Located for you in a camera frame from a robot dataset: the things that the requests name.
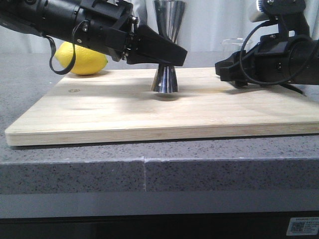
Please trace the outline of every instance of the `label sticker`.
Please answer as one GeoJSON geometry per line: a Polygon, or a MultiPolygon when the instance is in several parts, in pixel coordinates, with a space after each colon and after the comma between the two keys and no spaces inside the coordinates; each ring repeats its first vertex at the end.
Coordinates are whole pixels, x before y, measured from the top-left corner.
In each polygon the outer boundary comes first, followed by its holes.
{"type": "Polygon", "coordinates": [[[319,231],[319,217],[316,218],[291,218],[287,236],[317,235],[319,231]]]}

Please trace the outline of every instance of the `white curtain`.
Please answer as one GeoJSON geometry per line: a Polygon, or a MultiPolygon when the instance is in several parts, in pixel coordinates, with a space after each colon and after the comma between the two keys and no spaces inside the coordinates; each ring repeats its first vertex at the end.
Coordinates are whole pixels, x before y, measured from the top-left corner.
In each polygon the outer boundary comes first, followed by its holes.
{"type": "MultiPolygon", "coordinates": [[[[179,33],[178,43],[188,51],[221,51],[221,41],[242,37],[259,23],[248,20],[248,10],[255,0],[184,0],[186,11],[179,33]]],[[[134,13],[154,30],[156,27],[153,0],[131,0],[134,13]]],[[[319,38],[319,0],[306,0],[305,16],[311,35],[319,38]]],[[[275,26],[264,27],[253,36],[253,44],[261,35],[278,32],[275,26]]],[[[0,53],[48,53],[46,39],[21,34],[0,27],[0,53]]]]}

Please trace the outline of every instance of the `stainless steel jigger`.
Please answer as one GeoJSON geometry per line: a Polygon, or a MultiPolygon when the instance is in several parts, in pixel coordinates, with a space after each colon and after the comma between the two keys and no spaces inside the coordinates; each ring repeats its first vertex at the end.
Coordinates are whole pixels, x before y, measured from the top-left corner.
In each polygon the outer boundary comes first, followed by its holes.
{"type": "MultiPolygon", "coordinates": [[[[185,11],[185,2],[179,0],[154,0],[159,35],[176,43],[185,11]]],[[[152,84],[152,91],[178,92],[174,66],[159,64],[152,84]]]]}

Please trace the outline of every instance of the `bamboo cutting board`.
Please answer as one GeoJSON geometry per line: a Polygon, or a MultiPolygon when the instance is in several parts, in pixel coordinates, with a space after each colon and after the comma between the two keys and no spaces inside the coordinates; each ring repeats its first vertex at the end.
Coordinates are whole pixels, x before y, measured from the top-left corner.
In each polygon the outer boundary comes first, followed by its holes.
{"type": "Polygon", "coordinates": [[[9,145],[319,133],[319,104],[281,86],[235,89],[214,68],[177,69],[179,92],[150,91],[155,69],[65,76],[5,131],[9,145]]]}

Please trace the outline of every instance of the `qr code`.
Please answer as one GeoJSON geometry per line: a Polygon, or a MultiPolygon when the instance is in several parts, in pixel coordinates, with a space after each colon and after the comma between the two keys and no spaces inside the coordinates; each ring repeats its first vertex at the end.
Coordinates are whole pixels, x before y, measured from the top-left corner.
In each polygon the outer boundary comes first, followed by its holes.
{"type": "Polygon", "coordinates": [[[291,226],[292,233],[299,233],[303,232],[305,228],[305,222],[294,222],[291,226]]]}

